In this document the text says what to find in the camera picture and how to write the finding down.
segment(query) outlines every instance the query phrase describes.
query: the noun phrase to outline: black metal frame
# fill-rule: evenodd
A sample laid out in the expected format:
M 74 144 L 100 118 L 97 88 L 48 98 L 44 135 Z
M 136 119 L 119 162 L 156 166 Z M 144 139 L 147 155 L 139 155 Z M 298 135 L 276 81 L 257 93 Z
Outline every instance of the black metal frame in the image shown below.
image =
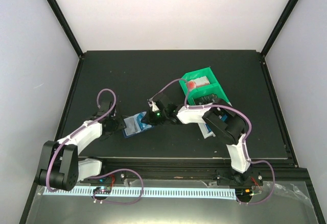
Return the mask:
M 65 18 L 65 16 L 63 15 L 58 3 L 56 0 L 47 0 L 51 9 L 53 10 L 55 16 L 57 17 L 60 25 L 62 26 L 62 29 L 64 30 L 65 34 L 67 35 L 67 38 L 69 39 L 69 41 L 71 42 L 76 54 L 78 57 L 82 57 L 83 56 L 83 51 L 80 48 L 70 26 L 68 25 L 68 22 Z
M 288 17 L 291 15 L 296 3 L 298 2 L 298 0 L 288 0 L 281 16 L 279 17 L 274 29 L 272 30 L 264 48 L 261 51 L 261 55 L 263 57 L 266 57 L 270 48 L 272 47 L 272 45 L 274 44 L 278 34 L 280 33 L 280 31 L 282 30 L 284 24 L 286 23 Z
M 83 66 L 83 52 L 73 35 L 62 11 L 60 10 L 56 0 L 47 0 L 51 8 L 53 9 L 58 21 L 60 22 L 63 30 L 65 31 L 68 39 L 70 40 L 72 46 L 74 47 L 80 60 L 74 75 L 73 83 L 68 94 L 68 98 L 64 107 L 64 111 L 60 120 L 59 128 L 55 137 L 58 140 L 62 136 L 63 128 L 66 123 L 68 111 L 70 109 L 72 98 L 75 93 L 76 85 L 79 79 L 79 75 Z M 325 223 L 324 217 L 322 215 L 322 210 L 320 208 L 316 193 L 314 191 L 309 173 L 306 169 L 298 168 L 297 159 L 294 153 L 294 149 L 286 128 L 286 124 L 283 118 L 281 108 L 278 103 L 278 99 L 271 81 L 271 77 L 266 65 L 265 56 L 272 47 L 274 41 L 276 40 L 278 34 L 283 28 L 286 20 L 290 16 L 292 10 L 294 9 L 298 0 L 289 0 L 285 6 L 278 22 L 276 23 L 272 33 L 270 34 L 263 50 L 258 53 L 258 61 L 261 64 L 262 72 L 264 74 L 267 89 L 269 91 L 271 101 L 274 107 L 275 115 L 279 124 L 279 129 L 282 133 L 282 138 L 285 144 L 285 149 L 288 154 L 287 160 L 269 160 L 273 165 L 275 170 L 275 176 L 277 181 L 305 181 L 311 201 L 314 206 L 316 216 L 319 223 Z M 230 167 L 230 160 L 164 160 L 156 161 L 155 159 L 104 159 L 104 165 L 110 165 L 110 168 L 124 168 L 129 167 L 137 170 L 141 176 L 146 179 L 156 178 L 156 179 L 171 179 L 175 176 L 184 177 L 185 179 L 201 179 L 201 180 L 212 180 L 215 175 L 217 168 L 228 168 Z M 271 180 L 271 172 L 268 167 L 263 165 L 255 165 L 256 168 L 260 169 L 261 175 L 266 180 Z M 26 206 L 21 216 L 20 223 L 25 223 L 31 208 L 34 194 L 37 185 L 34 183 L 30 194 L 27 199 Z

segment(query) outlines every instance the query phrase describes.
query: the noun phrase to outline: black tabletop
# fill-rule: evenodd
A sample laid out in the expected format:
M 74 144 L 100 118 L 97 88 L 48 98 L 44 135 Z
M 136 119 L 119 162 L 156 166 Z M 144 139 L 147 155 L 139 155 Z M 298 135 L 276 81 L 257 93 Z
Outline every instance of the black tabletop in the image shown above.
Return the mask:
M 287 154 L 256 51 L 88 51 L 69 108 L 63 136 L 97 110 L 103 88 L 115 91 L 123 115 L 148 109 L 147 99 L 186 72 L 211 67 L 232 105 L 245 113 L 253 130 L 251 158 L 284 159 Z M 178 83 L 165 92 L 183 103 Z M 112 99 L 103 93 L 101 99 Z M 91 143 L 81 156 L 123 158 L 229 158 L 225 145 L 204 139 L 197 124 L 157 126 L 125 139 L 117 132 Z

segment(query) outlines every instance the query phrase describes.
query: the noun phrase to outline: red object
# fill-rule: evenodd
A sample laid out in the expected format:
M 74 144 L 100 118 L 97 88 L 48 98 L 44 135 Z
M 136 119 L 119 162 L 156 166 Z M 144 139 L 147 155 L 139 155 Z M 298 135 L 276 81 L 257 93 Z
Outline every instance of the red object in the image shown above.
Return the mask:
M 189 90 L 193 90 L 196 88 L 196 84 L 194 81 L 188 81 L 188 88 Z
M 256 186 L 260 188 L 260 190 L 262 190 L 262 187 L 259 186 L 259 184 L 256 182 L 256 180 L 253 177 L 251 177 L 251 180 L 255 183 Z
M 114 184 L 114 175 L 110 175 L 110 177 L 112 178 L 110 187 L 113 187 L 113 184 Z

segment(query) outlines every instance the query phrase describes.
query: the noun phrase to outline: green plastic box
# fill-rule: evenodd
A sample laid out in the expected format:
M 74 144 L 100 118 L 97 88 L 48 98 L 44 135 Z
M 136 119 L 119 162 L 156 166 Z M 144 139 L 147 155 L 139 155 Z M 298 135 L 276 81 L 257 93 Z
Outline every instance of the green plastic box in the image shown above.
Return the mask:
M 193 72 L 187 72 L 186 74 L 184 74 L 184 76 L 182 78 L 186 79 L 187 81 L 190 81 L 190 80 L 200 78 L 203 76 L 206 76 L 208 78 L 210 85 L 206 85 L 206 86 L 202 86 L 197 89 L 193 89 L 190 92 L 189 97 L 188 97 L 189 104 L 195 105 L 193 99 L 196 99 L 196 98 L 199 98 L 199 97 L 202 97 L 205 95 L 210 95 L 210 94 L 216 94 L 217 97 L 222 98 L 227 103 L 229 103 L 229 100 L 228 100 L 225 92 L 221 88 L 220 84 L 218 83 L 218 81 L 210 67 L 199 69 L 199 70 L 196 70 Z M 188 92 L 186 83 L 184 81 L 179 81 L 179 83 L 183 89 L 184 94 L 186 95 L 186 93 Z

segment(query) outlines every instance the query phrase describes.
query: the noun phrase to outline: black mount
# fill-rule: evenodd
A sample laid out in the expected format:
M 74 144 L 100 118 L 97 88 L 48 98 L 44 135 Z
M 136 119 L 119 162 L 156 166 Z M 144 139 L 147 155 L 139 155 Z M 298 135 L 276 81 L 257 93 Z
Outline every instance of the black mount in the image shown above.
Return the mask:
M 255 179 L 259 186 L 263 186 L 260 171 L 250 166 L 246 172 L 239 173 L 232 168 L 223 168 L 216 170 L 214 180 L 217 180 L 218 186 L 229 186 L 231 188 L 251 188 L 254 185 L 251 177 Z
M 213 104 L 231 107 L 223 99 L 216 98 Z M 221 108 L 220 111 L 213 107 L 202 117 L 210 129 L 219 137 L 219 141 L 227 145 L 237 145 L 241 134 L 245 130 L 245 121 L 228 109 Z
M 90 119 L 95 120 L 105 114 L 111 107 L 112 102 L 101 102 L 100 108 Z M 114 132 L 126 128 L 124 119 L 120 113 L 119 105 L 116 104 L 115 108 L 103 119 L 99 120 L 102 124 L 102 135 L 112 135 Z
M 105 114 L 111 107 L 112 102 L 102 102 L 99 111 L 90 119 L 95 120 Z M 102 124 L 102 135 L 112 135 L 115 131 L 126 127 L 119 108 L 116 106 L 106 117 L 99 120 Z M 49 163 L 56 149 L 59 147 L 57 141 L 47 141 L 41 151 L 40 161 L 35 176 L 35 183 L 45 186 L 46 174 Z M 64 145 L 55 159 L 50 174 L 50 187 L 66 191 L 72 190 L 78 179 L 78 150 L 77 146 Z
M 182 106 L 173 104 L 162 92 L 155 95 L 151 101 L 155 102 L 159 111 L 153 112 L 152 107 L 150 107 L 146 115 L 141 119 L 142 123 L 152 126 L 182 124 L 177 118 L 177 112 Z
M 35 176 L 35 183 L 45 186 L 46 174 L 50 160 L 60 144 L 56 141 L 47 141 L 41 151 L 41 157 Z M 77 146 L 64 145 L 59 152 L 50 174 L 50 186 L 66 191 L 72 190 L 78 178 Z

